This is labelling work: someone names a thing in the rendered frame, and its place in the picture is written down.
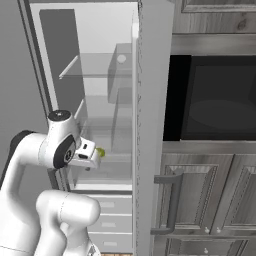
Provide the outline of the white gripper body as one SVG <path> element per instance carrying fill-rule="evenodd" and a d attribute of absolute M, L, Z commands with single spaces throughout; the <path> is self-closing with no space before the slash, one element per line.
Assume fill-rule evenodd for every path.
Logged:
<path fill-rule="evenodd" d="M 83 168 L 98 169 L 100 165 L 100 155 L 97 150 L 94 150 L 92 154 L 85 151 L 76 151 L 70 164 Z"/>

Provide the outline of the white fridge drawer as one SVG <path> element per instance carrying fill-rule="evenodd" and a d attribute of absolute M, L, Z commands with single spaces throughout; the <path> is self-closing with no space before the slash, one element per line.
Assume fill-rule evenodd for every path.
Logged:
<path fill-rule="evenodd" d="M 91 195 L 101 206 L 102 214 L 131 214 L 132 197 L 130 195 Z"/>
<path fill-rule="evenodd" d="M 92 242 L 102 253 L 132 253 L 132 235 L 90 233 Z"/>
<path fill-rule="evenodd" d="M 97 222 L 88 227 L 89 232 L 131 233 L 131 215 L 101 215 Z"/>

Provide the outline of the clear glass fridge shelf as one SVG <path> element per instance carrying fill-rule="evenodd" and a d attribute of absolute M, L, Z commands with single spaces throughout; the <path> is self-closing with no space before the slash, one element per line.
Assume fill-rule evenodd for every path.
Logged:
<path fill-rule="evenodd" d="M 75 118 L 113 118 L 115 115 L 131 117 L 132 107 L 119 102 L 114 104 L 109 103 L 104 96 L 88 96 L 79 104 Z"/>
<path fill-rule="evenodd" d="M 75 56 L 59 74 L 59 78 L 130 78 L 132 63 L 130 53 L 121 53 L 126 61 L 119 64 L 115 53 L 82 53 Z"/>

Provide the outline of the grey fridge door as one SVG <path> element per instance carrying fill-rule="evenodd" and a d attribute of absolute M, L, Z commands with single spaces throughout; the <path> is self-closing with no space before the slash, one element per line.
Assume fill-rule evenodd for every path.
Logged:
<path fill-rule="evenodd" d="M 133 44 L 133 253 L 152 255 L 174 0 L 138 0 L 138 38 Z"/>

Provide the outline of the white fridge body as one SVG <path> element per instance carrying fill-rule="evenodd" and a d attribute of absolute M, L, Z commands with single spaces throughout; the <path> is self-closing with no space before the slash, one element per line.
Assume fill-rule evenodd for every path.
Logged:
<path fill-rule="evenodd" d="M 130 78 L 64 77 L 59 74 L 82 53 L 130 53 L 137 6 L 124 0 L 19 0 L 28 22 L 46 112 L 64 109 L 75 117 L 81 101 L 104 96 L 109 103 L 132 107 Z M 82 137 L 103 148 L 99 168 L 70 166 L 53 173 L 61 189 L 86 195 L 132 197 L 132 116 L 76 119 Z"/>

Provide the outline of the grey wood cupboard door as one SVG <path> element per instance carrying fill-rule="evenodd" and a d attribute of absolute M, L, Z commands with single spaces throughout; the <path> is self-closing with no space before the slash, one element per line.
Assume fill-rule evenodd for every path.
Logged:
<path fill-rule="evenodd" d="M 256 154 L 233 157 L 211 234 L 256 237 Z"/>
<path fill-rule="evenodd" d="M 173 0 L 173 31 L 182 34 L 256 34 L 256 0 Z"/>
<path fill-rule="evenodd" d="M 173 235 L 208 235 L 205 227 L 211 232 L 232 158 L 232 154 L 162 154 L 161 175 L 184 171 Z"/>
<path fill-rule="evenodd" d="M 169 239 L 166 256 L 256 256 L 256 239 Z"/>

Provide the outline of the black built-in oven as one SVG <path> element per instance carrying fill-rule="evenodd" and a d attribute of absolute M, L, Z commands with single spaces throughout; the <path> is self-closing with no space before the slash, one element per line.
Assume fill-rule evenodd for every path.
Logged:
<path fill-rule="evenodd" d="M 163 139 L 256 141 L 256 55 L 172 55 Z"/>

